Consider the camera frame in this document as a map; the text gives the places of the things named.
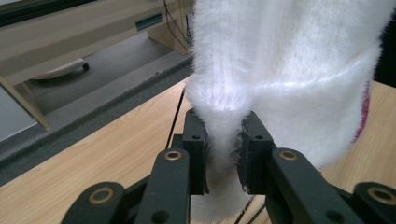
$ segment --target black plastic part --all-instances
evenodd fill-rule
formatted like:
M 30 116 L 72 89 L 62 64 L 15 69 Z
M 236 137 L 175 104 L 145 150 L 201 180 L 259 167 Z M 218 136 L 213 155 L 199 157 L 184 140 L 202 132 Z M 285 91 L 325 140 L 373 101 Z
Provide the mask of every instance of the black plastic part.
M 183 148 L 187 150 L 191 158 L 191 194 L 203 195 L 209 193 L 206 184 L 206 130 L 200 119 L 190 109 L 186 113 L 183 133 Z
M 302 153 L 288 148 L 273 150 L 269 171 L 287 199 L 293 223 L 363 223 Z M 270 192 L 267 197 L 278 196 Z
M 109 199 L 105 202 L 101 202 L 100 197 L 105 198 L 106 196 L 108 196 Z M 118 183 L 103 182 L 93 185 L 79 195 L 66 212 L 62 223 L 121 223 L 127 212 L 125 206 L 122 204 L 123 197 L 124 188 Z
M 265 161 L 276 147 L 274 140 L 254 112 L 243 121 L 242 147 L 239 152 L 238 175 L 249 194 L 265 194 Z
M 360 183 L 350 205 L 365 223 L 396 223 L 396 190 L 378 183 Z
M 128 214 L 123 223 L 134 223 L 148 182 L 149 177 L 146 176 L 125 190 L 124 204 L 128 208 Z
M 189 223 L 190 157 L 169 148 L 157 156 L 135 223 Z

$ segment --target wooden table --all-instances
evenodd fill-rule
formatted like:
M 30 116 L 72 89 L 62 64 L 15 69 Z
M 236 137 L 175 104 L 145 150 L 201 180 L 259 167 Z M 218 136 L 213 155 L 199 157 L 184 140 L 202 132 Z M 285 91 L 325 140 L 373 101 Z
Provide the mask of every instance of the wooden table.
M 0 223 L 59 223 L 87 187 L 115 181 L 125 188 L 149 174 L 167 136 L 184 81 L 145 102 L 0 188 Z M 175 133 L 182 133 L 184 100 Z M 375 83 L 368 123 L 361 138 L 323 174 L 352 191 L 361 181 L 396 188 L 396 90 Z M 258 197 L 244 220 L 260 205 Z M 266 222 L 262 213 L 255 223 Z

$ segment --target wire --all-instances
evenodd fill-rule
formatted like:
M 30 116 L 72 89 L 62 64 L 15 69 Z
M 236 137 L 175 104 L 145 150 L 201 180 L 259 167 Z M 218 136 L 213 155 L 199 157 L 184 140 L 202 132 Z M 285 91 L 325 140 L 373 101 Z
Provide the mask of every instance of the wire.
M 254 197 L 247 202 L 247 205 L 245 206 L 245 209 L 241 212 L 241 214 L 239 214 L 238 218 L 236 219 L 234 224 L 239 224 L 239 222 L 241 221 L 242 217 L 244 216 L 244 214 L 246 213 L 246 211 L 248 210 L 248 208 L 251 205 L 251 202 L 253 202 Z M 247 224 L 252 224 L 254 222 L 254 220 L 256 220 L 256 218 L 259 216 L 259 214 L 262 212 L 262 210 L 264 210 L 265 208 L 265 202 L 264 204 L 259 208 L 259 210 L 257 210 L 257 212 L 254 214 L 254 216 L 250 219 L 250 221 Z
M 177 23 L 175 22 L 175 20 L 173 19 L 172 15 L 169 13 L 168 10 L 168 5 L 166 5 L 166 0 L 163 0 L 163 6 L 165 7 L 165 12 L 166 12 L 166 25 L 168 26 L 168 30 L 171 33 L 171 35 L 175 38 L 175 40 L 177 40 L 177 42 L 183 47 L 183 49 L 185 49 L 186 51 L 188 51 L 188 49 L 182 44 L 181 40 L 179 38 L 176 37 L 176 35 L 173 33 L 170 25 L 169 25 L 169 20 L 168 20 L 168 16 L 171 18 L 172 22 L 175 24 L 176 28 L 178 29 L 178 31 L 181 33 L 181 35 L 183 36 L 183 39 L 189 43 L 189 40 L 186 38 L 186 36 L 184 36 L 183 32 L 181 31 L 180 27 L 178 27 Z
M 254 214 L 254 216 L 250 219 L 250 221 L 247 224 L 253 224 L 253 221 L 256 220 L 256 218 L 259 216 L 259 214 L 264 210 L 265 208 L 265 203 L 260 207 L 260 209 Z
M 250 206 L 251 202 L 253 202 L 254 196 L 253 198 L 251 198 L 251 200 L 249 200 L 247 202 L 247 205 L 245 205 L 244 210 L 242 210 L 242 212 L 239 214 L 238 218 L 236 219 L 234 224 L 239 224 L 239 222 L 241 221 L 242 217 L 244 216 L 245 212 L 248 210 L 248 207 Z
M 169 144 L 171 143 L 171 138 L 172 138 L 173 130 L 175 129 L 178 112 L 180 111 L 181 103 L 183 103 L 184 91 L 185 91 L 185 89 L 183 89 L 183 91 L 180 94 L 180 99 L 178 100 L 176 114 L 175 114 L 174 120 L 172 122 L 171 131 L 169 132 L 168 141 L 166 142 L 166 147 L 165 148 L 169 148 Z

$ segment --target white fabric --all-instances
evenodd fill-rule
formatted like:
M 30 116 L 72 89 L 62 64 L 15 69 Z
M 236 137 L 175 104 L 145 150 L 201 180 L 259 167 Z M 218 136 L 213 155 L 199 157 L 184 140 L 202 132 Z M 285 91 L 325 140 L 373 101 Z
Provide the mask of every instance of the white fabric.
M 195 75 L 186 93 L 205 123 L 210 194 L 191 198 L 193 219 L 241 212 L 249 196 L 233 152 L 256 112 L 278 147 L 317 167 L 335 161 L 361 126 L 361 107 L 395 0 L 197 0 Z

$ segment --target beige panel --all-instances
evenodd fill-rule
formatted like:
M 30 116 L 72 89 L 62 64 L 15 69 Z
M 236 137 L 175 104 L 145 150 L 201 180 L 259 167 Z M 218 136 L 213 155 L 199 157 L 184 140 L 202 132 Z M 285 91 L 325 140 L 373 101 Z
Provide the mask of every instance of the beige panel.
M 137 34 L 134 23 L 158 12 L 163 1 L 103 0 L 2 27 L 0 76 L 15 85 L 41 75 Z

